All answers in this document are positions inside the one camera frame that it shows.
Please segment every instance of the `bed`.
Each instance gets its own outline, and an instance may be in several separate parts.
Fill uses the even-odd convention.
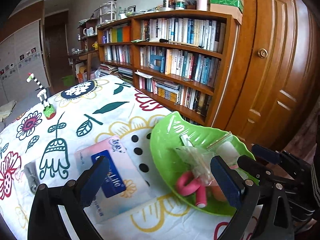
[[[0,214],[17,239],[27,239],[34,198],[24,165],[36,164],[40,183],[62,186],[81,174],[74,153],[112,135],[120,137],[156,198],[103,223],[92,221],[104,239],[217,239],[230,217],[181,203],[153,163],[150,133],[168,109],[111,75],[62,91],[49,102],[56,109],[54,118],[47,120],[39,103],[0,133]],[[70,236],[78,239],[64,208],[60,211]],[[256,221],[253,217],[244,239],[250,238]]]

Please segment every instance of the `yellow mug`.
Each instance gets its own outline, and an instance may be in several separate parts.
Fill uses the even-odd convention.
[[[98,43],[95,42],[94,44],[92,44],[92,47],[93,47],[95,50],[98,50]]]

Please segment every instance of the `green basket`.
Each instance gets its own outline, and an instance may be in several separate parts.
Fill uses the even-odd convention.
[[[73,75],[65,76],[61,79],[63,81],[63,85],[66,87],[71,87],[75,84],[75,79],[74,79]]]
[[[231,207],[228,202],[220,202],[213,196],[208,197],[206,207],[198,208],[195,206],[195,194],[183,197],[177,193],[175,189],[176,181],[189,169],[188,165],[180,159],[174,149],[182,146],[180,136],[183,134],[188,134],[193,146],[206,148],[212,142],[220,139],[227,133],[228,132],[216,128],[190,124],[181,118],[179,112],[173,112],[164,117],[156,124],[151,133],[151,154],[155,165],[166,184],[182,201],[195,209],[208,214],[232,216],[236,209]],[[240,155],[247,155],[254,159],[252,153],[248,151],[245,144],[239,141],[236,136],[233,135],[231,143]],[[245,173],[248,178],[258,184],[256,178],[253,178],[247,172]]]

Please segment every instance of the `wooden door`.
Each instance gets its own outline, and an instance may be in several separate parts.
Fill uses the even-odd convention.
[[[249,149],[284,148],[319,96],[318,48],[318,27],[301,0],[257,0],[252,58],[226,130]]]
[[[64,24],[45,27],[45,42],[52,82],[71,75]]]

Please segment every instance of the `bottle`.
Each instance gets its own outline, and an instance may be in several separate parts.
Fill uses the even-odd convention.
[[[121,12],[121,6],[119,6],[118,20],[121,19],[121,16],[120,16],[121,13],[122,13],[122,12]]]

